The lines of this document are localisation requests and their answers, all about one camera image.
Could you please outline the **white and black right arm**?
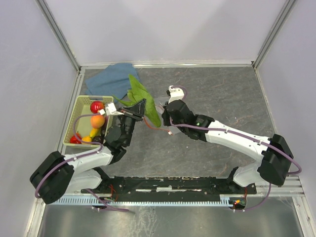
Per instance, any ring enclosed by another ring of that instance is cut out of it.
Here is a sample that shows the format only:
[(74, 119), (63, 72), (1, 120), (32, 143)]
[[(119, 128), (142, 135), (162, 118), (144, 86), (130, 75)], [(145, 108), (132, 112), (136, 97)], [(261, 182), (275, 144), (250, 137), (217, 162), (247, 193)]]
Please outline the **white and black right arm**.
[(174, 126), (193, 140), (222, 145), (241, 152), (253, 163), (234, 168), (226, 181), (227, 189), (238, 193), (251, 183), (266, 181), (282, 186), (294, 158), (284, 137), (249, 134), (205, 116), (194, 114), (182, 100), (167, 102), (162, 114), (166, 126)]

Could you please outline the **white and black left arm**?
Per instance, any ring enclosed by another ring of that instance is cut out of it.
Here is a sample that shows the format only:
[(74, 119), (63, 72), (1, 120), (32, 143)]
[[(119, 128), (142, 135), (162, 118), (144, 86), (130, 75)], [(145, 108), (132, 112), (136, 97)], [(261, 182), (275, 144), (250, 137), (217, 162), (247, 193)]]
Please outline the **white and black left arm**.
[(116, 116), (119, 124), (112, 127), (105, 136), (105, 143), (86, 152), (62, 155), (54, 151), (30, 176), (35, 188), (35, 197), (45, 204), (51, 204), (64, 194), (83, 189), (95, 189), (103, 193), (109, 188), (109, 180), (98, 168), (119, 161), (130, 146), (136, 122), (145, 114), (146, 100), (142, 99), (130, 107), (117, 109), (109, 103), (98, 114)]

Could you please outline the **green lettuce leaves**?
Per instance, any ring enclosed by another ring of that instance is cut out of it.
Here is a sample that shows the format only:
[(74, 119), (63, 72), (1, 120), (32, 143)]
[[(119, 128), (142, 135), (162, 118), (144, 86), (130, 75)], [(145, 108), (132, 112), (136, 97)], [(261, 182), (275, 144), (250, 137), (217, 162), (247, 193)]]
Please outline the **green lettuce leaves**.
[(146, 88), (138, 81), (138, 79), (129, 74), (129, 82), (131, 88), (127, 90), (128, 101), (118, 99), (116, 96), (113, 97), (125, 106), (133, 106), (141, 100), (145, 99), (145, 116), (151, 121), (155, 127), (161, 127), (160, 117), (157, 113), (156, 106), (152, 95), (146, 90)]

